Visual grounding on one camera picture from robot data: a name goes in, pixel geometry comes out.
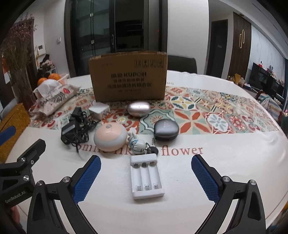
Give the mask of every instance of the white figurine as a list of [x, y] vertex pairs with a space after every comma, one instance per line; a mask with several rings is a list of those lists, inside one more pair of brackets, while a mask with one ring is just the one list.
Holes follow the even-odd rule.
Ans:
[[143, 154], [146, 148], [146, 142], [139, 139], [135, 133], [128, 132], [129, 147], [134, 154]]

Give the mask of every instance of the gold door handle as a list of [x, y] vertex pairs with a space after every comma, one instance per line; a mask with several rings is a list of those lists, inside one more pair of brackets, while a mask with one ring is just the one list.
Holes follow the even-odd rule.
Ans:
[[245, 31], [244, 29], [242, 30], [242, 44], [245, 43]]
[[241, 40], [241, 37], [242, 37], [242, 33], [240, 34], [240, 37], [239, 37], [239, 48], [242, 49], [242, 40]]

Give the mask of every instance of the white tablecloth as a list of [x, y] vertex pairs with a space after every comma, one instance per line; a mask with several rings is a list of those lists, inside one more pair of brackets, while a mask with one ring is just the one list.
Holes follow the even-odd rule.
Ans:
[[[70, 84], [91, 87], [90, 76], [72, 78]], [[167, 85], [208, 89], [217, 92], [252, 97], [232, 82], [196, 74], [168, 71]], [[61, 131], [27, 127], [13, 147], [7, 162], [14, 162], [30, 145], [41, 138], [46, 141], [46, 151], [33, 166], [35, 181], [46, 184], [59, 182], [65, 176], [82, 167], [92, 152], [80, 151], [64, 145]], [[152, 135], [141, 135], [147, 142]], [[165, 195], [160, 198], [134, 201], [131, 193], [129, 156], [95, 153], [101, 157], [102, 168], [85, 201], [79, 206], [86, 218], [100, 234], [108, 233], [194, 233], [209, 214], [214, 203], [209, 201], [191, 170], [191, 153], [183, 155], [181, 148], [202, 151], [206, 162], [215, 167], [220, 175], [233, 181], [247, 183], [254, 179], [259, 187], [265, 210], [266, 226], [277, 217], [288, 200], [288, 141], [279, 131], [179, 135], [175, 141], [157, 143], [160, 152], [163, 145], [169, 150], [179, 149], [173, 156], [159, 153], [158, 168]], [[27, 214], [30, 199], [20, 204]], [[223, 233], [232, 217], [237, 201], [219, 230]], [[57, 202], [59, 213], [73, 233], [64, 211]]]

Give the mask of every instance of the round pink device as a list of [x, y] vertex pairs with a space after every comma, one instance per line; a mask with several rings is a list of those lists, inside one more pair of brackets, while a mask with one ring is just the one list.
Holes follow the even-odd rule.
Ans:
[[95, 145], [103, 151], [112, 152], [120, 149], [127, 139], [127, 130], [120, 123], [105, 123], [94, 134]]

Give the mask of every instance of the striped cloth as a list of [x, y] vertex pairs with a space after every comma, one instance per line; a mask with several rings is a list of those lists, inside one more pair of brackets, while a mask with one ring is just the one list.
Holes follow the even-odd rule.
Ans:
[[271, 98], [265, 93], [262, 93], [258, 98], [258, 102], [268, 111], [268, 113], [273, 117], [273, 119], [278, 121], [282, 110], [279, 105], [273, 100], [273, 98]]

